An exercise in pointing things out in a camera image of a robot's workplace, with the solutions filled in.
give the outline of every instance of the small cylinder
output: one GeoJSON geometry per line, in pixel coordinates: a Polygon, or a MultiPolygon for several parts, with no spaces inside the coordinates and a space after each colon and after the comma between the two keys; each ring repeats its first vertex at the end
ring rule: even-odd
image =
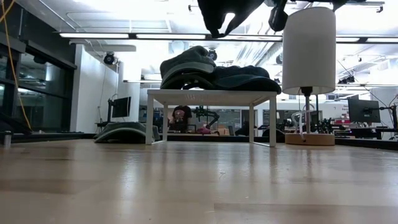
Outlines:
{"type": "Polygon", "coordinates": [[[12,137],[12,132],[11,131],[5,131],[4,132],[4,148],[9,149],[11,147],[11,137],[12,137]]]}

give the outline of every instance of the wooden lamp base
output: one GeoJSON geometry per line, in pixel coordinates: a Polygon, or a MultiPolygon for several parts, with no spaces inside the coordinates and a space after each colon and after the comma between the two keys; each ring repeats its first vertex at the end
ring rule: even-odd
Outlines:
{"type": "Polygon", "coordinates": [[[286,144],[304,145],[304,146],[334,146],[334,134],[304,134],[304,139],[300,134],[285,134],[286,144]]]}

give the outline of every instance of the fluorescent light fixture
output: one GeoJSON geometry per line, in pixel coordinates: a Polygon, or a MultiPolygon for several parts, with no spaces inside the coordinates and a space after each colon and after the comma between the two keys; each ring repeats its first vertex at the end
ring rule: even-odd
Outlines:
{"type": "Polygon", "coordinates": [[[385,85],[385,84],[336,84],[336,87],[398,87],[398,85],[385,85]]]}
{"type": "Polygon", "coordinates": [[[393,37],[393,38],[377,38],[377,37],[372,37],[368,38],[367,42],[380,42],[380,43],[398,43],[398,38],[393,37]]]}
{"type": "Polygon", "coordinates": [[[220,38],[221,40],[253,40],[253,41],[281,41],[282,36],[264,36],[264,35],[227,35],[226,37],[220,38]]]}
{"type": "Polygon", "coordinates": [[[124,82],[128,82],[128,83],[159,83],[159,84],[162,83],[162,81],[156,81],[156,80],[124,80],[124,82]]]}
{"type": "Polygon", "coordinates": [[[359,38],[354,37],[337,37],[336,42],[358,42],[359,38]]]}
{"type": "Polygon", "coordinates": [[[138,39],[200,39],[204,40],[206,35],[201,34],[137,34],[138,39]]]}
{"type": "Polygon", "coordinates": [[[102,33],[61,33],[64,38],[78,39],[128,39],[129,34],[102,34],[102,33]]]}

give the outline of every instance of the table leg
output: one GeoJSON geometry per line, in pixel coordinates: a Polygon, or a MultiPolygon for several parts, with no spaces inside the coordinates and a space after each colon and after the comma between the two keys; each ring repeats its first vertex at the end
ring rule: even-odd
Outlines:
{"type": "Polygon", "coordinates": [[[163,104],[163,128],[162,128],[162,135],[163,135],[163,141],[167,141],[167,131],[168,129],[168,125],[169,125],[169,119],[167,117],[167,110],[168,110],[169,106],[167,103],[163,104]]]}
{"type": "Polygon", "coordinates": [[[379,130],[376,130],[376,136],[377,136],[377,140],[382,140],[382,132],[379,130]]]}
{"type": "Polygon", "coordinates": [[[269,147],[276,146],[276,96],[269,100],[269,147]]]}
{"type": "Polygon", "coordinates": [[[254,143],[254,105],[249,106],[249,142],[254,143]]]}
{"type": "Polygon", "coordinates": [[[154,123],[154,96],[148,94],[148,106],[147,106],[147,131],[145,143],[147,145],[152,144],[152,126],[154,123]]]}

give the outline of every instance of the folded clothing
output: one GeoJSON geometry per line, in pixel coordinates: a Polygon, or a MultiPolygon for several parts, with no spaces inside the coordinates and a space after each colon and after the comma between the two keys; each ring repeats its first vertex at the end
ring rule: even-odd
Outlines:
{"type": "Polygon", "coordinates": [[[269,78],[267,70],[255,66],[216,67],[214,61],[205,56],[207,53],[203,47],[196,46],[164,61],[160,66],[160,88],[282,92],[279,84],[269,78]]]}
{"type": "Polygon", "coordinates": [[[212,84],[217,90],[282,92],[279,84],[271,80],[267,70],[261,67],[216,67],[212,75],[212,84]]]}
{"type": "Polygon", "coordinates": [[[208,51],[202,46],[192,47],[180,55],[162,62],[160,74],[162,82],[167,82],[176,73],[200,72],[204,74],[212,73],[216,64],[207,57],[208,51]]]}

